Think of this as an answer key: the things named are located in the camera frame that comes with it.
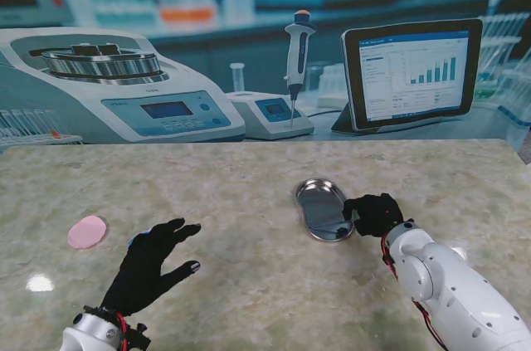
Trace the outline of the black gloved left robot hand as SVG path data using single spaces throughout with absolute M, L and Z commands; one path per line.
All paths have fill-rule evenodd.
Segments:
M 201 229 L 200 224 L 187 225 L 184 219 L 175 218 L 139 233 L 131 241 L 101 306 L 124 317 L 136 314 L 197 272 L 201 267 L 198 261 L 187 261 L 164 275 L 161 268 L 177 244 Z

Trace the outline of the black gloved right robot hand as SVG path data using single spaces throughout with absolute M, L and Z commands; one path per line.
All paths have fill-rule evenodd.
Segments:
M 383 237 L 404 222 L 397 201 L 388 193 L 366 194 L 343 203 L 343 218 L 353 220 L 360 236 Z

